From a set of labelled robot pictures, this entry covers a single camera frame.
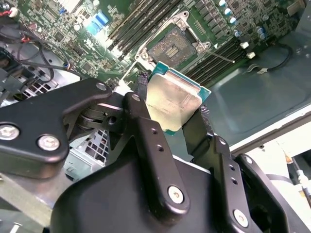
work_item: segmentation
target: blue capacitor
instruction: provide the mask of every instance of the blue capacitor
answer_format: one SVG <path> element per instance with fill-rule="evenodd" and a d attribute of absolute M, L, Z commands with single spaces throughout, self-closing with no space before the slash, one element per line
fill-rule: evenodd
<path fill-rule="evenodd" d="M 231 23 L 231 24 L 237 24 L 237 19 L 236 19 L 235 17 L 231 17 L 231 18 L 229 19 L 229 23 Z"/>
<path fill-rule="evenodd" d="M 234 36 L 235 37 L 240 37 L 241 36 L 241 32 L 239 32 L 238 30 L 234 30 Z"/>
<path fill-rule="evenodd" d="M 262 27 L 256 27 L 256 30 L 259 35 L 264 33 L 264 29 Z"/>
<path fill-rule="evenodd" d="M 224 14 L 225 14 L 226 16 L 231 15 L 231 13 L 232 13 L 232 10 L 231 10 L 230 8 L 225 8 Z"/>
<path fill-rule="evenodd" d="M 259 38 L 260 38 L 261 40 L 266 39 L 266 38 L 267 38 L 266 33 L 262 33 L 262 34 L 260 34 L 260 35 L 259 35 Z"/>
<path fill-rule="evenodd" d="M 218 5 L 219 6 L 225 6 L 226 1 L 225 0 L 219 0 Z"/>

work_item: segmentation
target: screw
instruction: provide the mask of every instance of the screw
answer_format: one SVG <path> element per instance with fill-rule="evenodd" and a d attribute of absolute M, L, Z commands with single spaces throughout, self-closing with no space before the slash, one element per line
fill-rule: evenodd
<path fill-rule="evenodd" d="M 221 137 L 219 138 L 219 141 L 220 141 L 221 144 L 227 145 L 227 143 Z"/>
<path fill-rule="evenodd" d="M 0 126 L 0 139 L 1 140 L 13 140 L 19 135 L 19 130 L 13 125 L 1 125 Z"/>
<path fill-rule="evenodd" d="M 106 86 L 103 83 L 96 83 L 96 87 L 102 91 L 107 90 Z"/>
<path fill-rule="evenodd" d="M 263 21 L 267 21 L 269 19 L 269 16 L 268 15 L 264 15 L 263 17 L 262 17 L 262 20 Z"/>
<path fill-rule="evenodd" d="M 184 201 L 184 195 L 179 188 L 170 186 L 168 193 L 172 201 L 176 204 L 181 204 Z"/>
<path fill-rule="evenodd" d="M 146 53 L 146 52 L 142 53 L 142 54 L 141 54 L 141 58 L 142 58 L 143 60 L 148 60 L 148 59 L 149 59 L 148 53 Z"/>
<path fill-rule="evenodd" d="M 132 98 L 135 99 L 135 100 L 138 101 L 138 102 L 140 101 L 139 96 L 136 95 L 136 94 L 132 94 Z"/>
<path fill-rule="evenodd" d="M 245 214 L 242 213 L 241 210 L 234 210 L 233 211 L 234 218 L 236 221 L 243 226 L 244 228 L 248 227 L 248 220 Z"/>
<path fill-rule="evenodd" d="M 203 48 L 201 45 L 198 45 L 198 46 L 196 47 L 196 50 L 197 50 L 198 53 L 204 52 L 204 48 Z"/>
<path fill-rule="evenodd" d="M 59 148 L 60 142 L 52 135 L 44 135 L 39 138 L 38 146 L 43 150 L 53 151 Z"/>
<path fill-rule="evenodd" d="M 252 160 L 250 157 L 245 156 L 245 159 L 246 159 L 246 161 L 247 161 L 249 164 L 252 164 L 252 163 L 253 163 L 253 160 Z"/>

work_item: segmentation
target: metal grille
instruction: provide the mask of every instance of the metal grille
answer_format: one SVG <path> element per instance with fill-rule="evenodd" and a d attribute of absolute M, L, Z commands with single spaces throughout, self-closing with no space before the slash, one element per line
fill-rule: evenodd
<path fill-rule="evenodd" d="M 106 163 L 108 155 L 108 136 L 106 131 L 97 131 L 94 138 L 89 140 L 85 152 L 96 160 Z"/>

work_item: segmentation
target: wire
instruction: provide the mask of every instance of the wire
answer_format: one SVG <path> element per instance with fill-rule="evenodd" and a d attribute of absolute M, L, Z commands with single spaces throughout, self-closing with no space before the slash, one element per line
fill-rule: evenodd
<path fill-rule="evenodd" d="M 257 64 L 251 64 L 250 67 L 247 69 L 247 73 L 252 72 L 253 70 L 258 70 L 258 74 L 264 74 L 267 72 L 273 72 L 276 71 L 278 69 L 281 69 L 282 67 L 286 66 L 288 64 L 288 62 L 291 60 L 291 58 L 293 57 L 294 51 L 292 49 L 292 47 L 285 45 L 285 44 L 281 44 L 281 43 L 274 43 L 274 45 L 279 46 L 280 48 L 286 49 L 288 51 L 288 54 L 285 58 L 285 60 L 280 63 L 279 65 L 272 67 L 272 68 L 265 68 L 265 67 L 261 67 Z"/>
<path fill-rule="evenodd" d="M 4 35 L 3 33 L 0 32 L 0 35 L 2 35 L 3 37 L 5 37 L 5 38 L 7 38 L 7 39 L 13 40 L 11 44 L 23 43 L 22 46 L 19 48 L 19 50 L 18 50 L 18 52 L 17 52 L 17 59 L 18 59 L 18 61 L 19 61 L 21 64 L 29 65 L 29 66 L 33 66 L 33 67 L 47 68 L 47 69 L 49 69 L 49 71 L 50 71 L 50 73 L 51 73 L 51 76 L 54 76 L 54 71 L 52 71 L 52 69 L 58 69 L 58 70 L 63 70 L 63 71 L 66 71 L 66 72 L 68 72 L 68 73 L 72 73 L 72 74 L 74 74 L 74 75 L 77 75 L 77 76 L 79 76 L 80 78 L 86 79 L 86 77 L 84 77 L 84 76 L 83 76 L 82 74 L 80 74 L 79 72 L 70 70 L 70 69 L 69 69 L 70 66 L 66 68 L 66 67 L 60 67 L 60 66 L 52 66 L 52 65 L 50 65 L 50 63 L 47 61 L 47 59 L 46 59 L 46 57 L 45 57 L 45 55 L 44 55 L 44 53 L 43 53 L 44 44 L 52 45 L 56 50 L 58 50 L 58 51 L 63 55 L 63 57 L 64 57 L 65 60 L 66 60 L 66 63 L 67 63 L 67 64 L 70 64 L 70 62 L 69 62 L 69 60 L 68 60 L 68 57 L 65 55 L 65 53 L 64 53 L 59 47 L 57 47 L 54 43 L 52 43 L 52 42 L 50 42 L 50 41 L 47 41 L 47 40 L 36 39 L 36 38 L 34 38 L 34 35 L 33 35 L 33 34 L 31 34 L 31 33 L 29 33 L 29 32 L 26 32 L 26 31 L 24 31 L 24 30 L 22 30 L 22 29 L 12 28 L 12 27 L 9 27 L 9 26 L 7 26 L 7 25 L 2 25 L 1 28 L 3 28 L 3 27 L 7 27 L 7 28 L 10 28 L 10 29 L 12 29 L 12 30 L 19 31 L 20 33 L 23 33 L 23 34 L 29 36 L 30 38 L 32 38 L 32 39 L 27 40 L 27 41 L 22 41 L 22 38 L 21 38 L 21 37 L 20 37 L 20 38 L 17 38 L 17 37 L 11 37 L 11 38 L 10 38 L 8 35 Z M 41 46 L 39 46 L 39 51 L 38 51 L 36 54 L 34 54 L 33 56 L 31 56 L 31 58 L 27 58 L 27 59 L 21 60 L 21 59 L 20 59 L 20 52 L 21 52 L 21 50 L 22 50 L 24 44 L 35 43 L 35 42 L 40 43 L 40 45 L 41 45 Z M 31 60 L 31 59 L 37 57 L 39 54 L 40 54 L 42 60 L 44 61 L 44 64 L 29 62 L 29 60 Z"/>
<path fill-rule="evenodd" d="M 292 58 L 292 56 L 294 54 L 292 47 L 285 45 L 285 44 L 281 44 L 281 43 L 276 43 L 276 45 L 283 48 L 283 49 L 287 49 L 288 54 L 287 54 L 287 57 L 285 58 L 285 60 L 281 64 L 279 64 L 276 67 L 269 68 L 268 72 L 272 72 L 272 71 L 275 71 L 277 69 L 284 67 L 290 61 L 290 59 Z"/>

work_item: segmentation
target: hole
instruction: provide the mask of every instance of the hole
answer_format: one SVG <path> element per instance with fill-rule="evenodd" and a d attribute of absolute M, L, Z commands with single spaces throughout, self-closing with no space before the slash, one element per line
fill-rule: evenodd
<path fill-rule="evenodd" d="M 229 168 L 233 171 L 235 171 L 235 168 L 232 165 L 229 165 Z"/>
<path fill-rule="evenodd" d="M 157 145 L 157 146 L 156 146 L 156 149 L 157 149 L 158 151 L 160 151 L 160 152 L 163 152 L 163 151 L 164 151 L 164 149 L 163 149 L 163 147 L 162 147 L 161 145 Z"/>
<path fill-rule="evenodd" d="M 154 128 L 151 129 L 151 132 L 152 132 L 153 134 L 157 134 L 157 130 L 154 129 Z"/>
<path fill-rule="evenodd" d="M 231 177 L 231 180 L 232 180 L 232 182 L 233 182 L 235 185 L 238 185 L 238 182 L 237 182 L 236 179 L 234 179 L 233 177 Z"/>
<path fill-rule="evenodd" d="M 114 125 L 116 123 L 116 121 L 117 121 L 117 118 L 115 116 L 110 116 L 107 119 L 107 122 L 109 125 Z"/>

